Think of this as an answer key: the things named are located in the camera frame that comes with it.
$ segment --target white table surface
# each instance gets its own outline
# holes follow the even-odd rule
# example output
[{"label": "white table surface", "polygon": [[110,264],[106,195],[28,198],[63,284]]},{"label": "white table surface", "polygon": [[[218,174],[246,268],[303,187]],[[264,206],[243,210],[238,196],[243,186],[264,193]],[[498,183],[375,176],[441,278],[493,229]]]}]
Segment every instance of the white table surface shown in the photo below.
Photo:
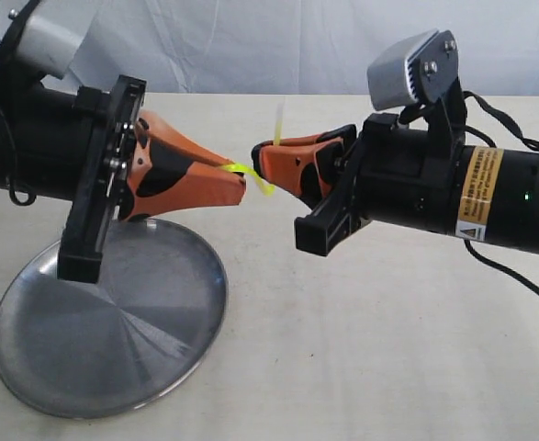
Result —
[{"label": "white table surface", "polygon": [[[279,96],[151,95],[145,107],[237,161],[273,137]],[[539,98],[490,97],[539,139]],[[469,103],[469,122],[521,148]],[[285,137],[354,122],[365,96],[289,96]],[[0,299],[58,238],[68,204],[13,206],[0,191]],[[539,299],[481,265],[462,242],[373,224],[328,258],[295,249],[307,213],[253,181],[238,208],[163,216],[203,235],[230,278],[221,334],[195,374],[134,413],[92,422],[48,417],[0,382],[5,440],[539,441]],[[539,283],[539,256],[478,247]]]}]

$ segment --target round metal plate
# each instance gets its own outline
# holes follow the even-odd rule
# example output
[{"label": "round metal plate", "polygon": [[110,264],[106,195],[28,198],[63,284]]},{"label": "round metal plate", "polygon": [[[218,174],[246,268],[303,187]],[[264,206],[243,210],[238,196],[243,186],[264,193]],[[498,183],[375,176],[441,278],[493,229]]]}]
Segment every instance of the round metal plate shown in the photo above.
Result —
[{"label": "round metal plate", "polygon": [[137,409],[197,367],[228,283],[214,250],[162,220],[113,222],[97,285],[56,278],[59,243],[0,304],[0,378],[43,413],[76,419]]}]

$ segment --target white backdrop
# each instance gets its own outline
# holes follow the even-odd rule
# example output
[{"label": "white backdrop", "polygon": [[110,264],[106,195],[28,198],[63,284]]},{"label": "white backdrop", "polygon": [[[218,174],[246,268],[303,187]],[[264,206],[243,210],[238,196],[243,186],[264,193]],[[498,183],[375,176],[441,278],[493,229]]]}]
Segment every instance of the white backdrop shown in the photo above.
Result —
[{"label": "white backdrop", "polygon": [[[0,37],[24,3],[0,0]],[[368,64],[429,28],[456,35],[466,88],[539,95],[539,0],[106,0],[64,86],[364,94]]]}]

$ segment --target yellow warning label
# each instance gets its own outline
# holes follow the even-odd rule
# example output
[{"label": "yellow warning label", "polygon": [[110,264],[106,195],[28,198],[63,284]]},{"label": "yellow warning label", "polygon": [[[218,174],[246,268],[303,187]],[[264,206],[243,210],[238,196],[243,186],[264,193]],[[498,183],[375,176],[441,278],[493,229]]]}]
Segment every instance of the yellow warning label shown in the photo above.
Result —
[{"label": "yellow warning label", "polygon": [[456,235],[483,241],[504,151],[476,147],[463,184]]}]

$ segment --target black cylindrical motor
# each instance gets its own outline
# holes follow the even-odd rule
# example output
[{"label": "black cylindrical motor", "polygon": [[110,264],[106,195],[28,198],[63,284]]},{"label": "black cylindrical motor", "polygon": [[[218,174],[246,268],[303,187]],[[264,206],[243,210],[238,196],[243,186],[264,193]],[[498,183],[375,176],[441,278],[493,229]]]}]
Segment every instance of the black cylindrical motor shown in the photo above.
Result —
[{"label": "black cylindrical motor", "polygon": [[0,188],[8,187],[16,154],[18,182],[38,196],[73,200],[93,128],[76,100],[39,83],[1,109],[14,144],[0,119]]},{"label": "black cylindrical motor", "polygon": [[401,128],[368,142],[364,217],[539,254],[539,153],[459,142],[433,158],[426,131]]}]

